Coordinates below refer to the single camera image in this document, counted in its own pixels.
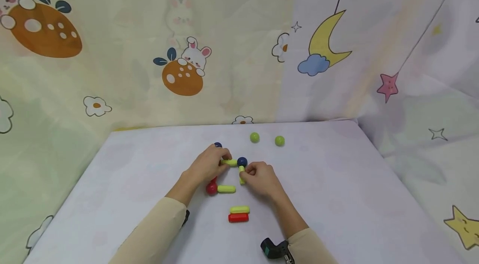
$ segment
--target sleeve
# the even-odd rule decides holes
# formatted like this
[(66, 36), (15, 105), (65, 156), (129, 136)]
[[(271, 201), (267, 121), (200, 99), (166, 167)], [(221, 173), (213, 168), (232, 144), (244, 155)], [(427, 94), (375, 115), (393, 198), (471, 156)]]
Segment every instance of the sleeve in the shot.
[(312, 229), (304, 229), (288, 239), (296, 264), (338, 264)]
[(126, 238), (110, 264), (161, 263), (185, 220), (186, 206), (164, 197)]

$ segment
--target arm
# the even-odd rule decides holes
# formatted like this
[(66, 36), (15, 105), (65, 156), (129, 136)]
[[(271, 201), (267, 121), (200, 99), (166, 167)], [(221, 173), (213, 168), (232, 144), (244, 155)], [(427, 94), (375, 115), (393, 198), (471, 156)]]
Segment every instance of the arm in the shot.
[(296, 264), (337, 264), (318, 235), (294, 208), (271, 165), (253, 162), (239, 175), (253, 191), (267, 197), (272, 203)]
[(189, 169), (182, 173), (173, 188), (138, 224), (109, 263), (161, 263), (183, 225), (186, 207), (198, 186), (228, 169), (227, 165), (221, 165), (222, 157), (231, 159), (230, 151), (215, 145), (210, 145), (201, 153)]

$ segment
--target flower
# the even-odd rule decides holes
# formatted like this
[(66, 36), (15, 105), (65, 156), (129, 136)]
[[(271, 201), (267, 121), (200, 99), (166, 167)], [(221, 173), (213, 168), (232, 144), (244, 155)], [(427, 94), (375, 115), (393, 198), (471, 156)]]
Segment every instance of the flower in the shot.
[(278, 43), (272, 47), (271, 54), (278, 57), (279, 62), (284, 62), (283, 53), (288, 50), (289, 33), (283, 33), (278, 37)]
[(241, 123), (241, 124), (243, 124), (243, 123), (253, 123), (253, 118), (252, 118), (251, 116), (246, 116), (246, 117), (244, 117), (244, 116), (237, 116), (237, 117), (235, 118), (235, 121), (232, 122), (232, 124), (235, 125), (235, 124), (237, 124), (237, 123)]
[(53, 220), (53, 215), (47, 216), (40, 227), (36, 230), (34, 230), (30, 236), (28, 236), (27, 240), (27, 245), (25, 246), (26, 248), (29, 249), (28, 254), (32, 251), (32, 248), (34, 248), (35, 244), (37, 244), (38, 239), (42, 236), (43, 232), (47, 229), (48, 225), (52, 222)]
[(6, 134), (12, 129), (12, 116), (12, 107), (0, 97), (0, 134)]
[(108, 106), (100, 97), (90, 97), (86, 96), (83, 99), (83, 104), (85, 105), (85, 112), (88, 116), (102, 116), (105, 112), (110, 112), (111, 107)]

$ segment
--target pink star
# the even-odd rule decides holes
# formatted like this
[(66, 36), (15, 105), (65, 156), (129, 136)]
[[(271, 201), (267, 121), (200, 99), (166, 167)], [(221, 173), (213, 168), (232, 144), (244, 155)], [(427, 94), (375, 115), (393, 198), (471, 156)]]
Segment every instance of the pink star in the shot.
[(389, 100), (389, 97), (393, 94), (399, 93), (398, 87), (396, 86), (396, 79), (398, 78), (399, 72), (394, 76), (388, 76), (386, 74), (381, 74), (381, 79), (383, 84), (376, 91), (379, 94), (384, 94), (386, 96), (386, 103)]

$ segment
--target crescent moon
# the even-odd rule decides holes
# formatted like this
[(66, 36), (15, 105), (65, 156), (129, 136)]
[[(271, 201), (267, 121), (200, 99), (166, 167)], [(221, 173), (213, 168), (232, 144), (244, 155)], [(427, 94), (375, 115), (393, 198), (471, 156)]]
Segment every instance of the crescent moon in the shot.
[(338, 24), (339, 19), (341, 19), (345, 11), (346, 10), (338, 12), (337, 14), (334, 14), (329, 18), (325, 19), (324, 22), (322, 22), (321, 25), (319, 25), (318, 29), (314, 32), (313, 37), (309, 42), (309, 55), (319, 54), (321, 56), (325, 56), (326, 59), (330, 62), (330, 68), (331, 66), (345, 59), (352, 53), (352, 51), (344, 53), (334, 53), (331, 51), (331, 48), (329, 46), (331, 33), (334, 30), (334, 27), (336, 27), (336, 24)]

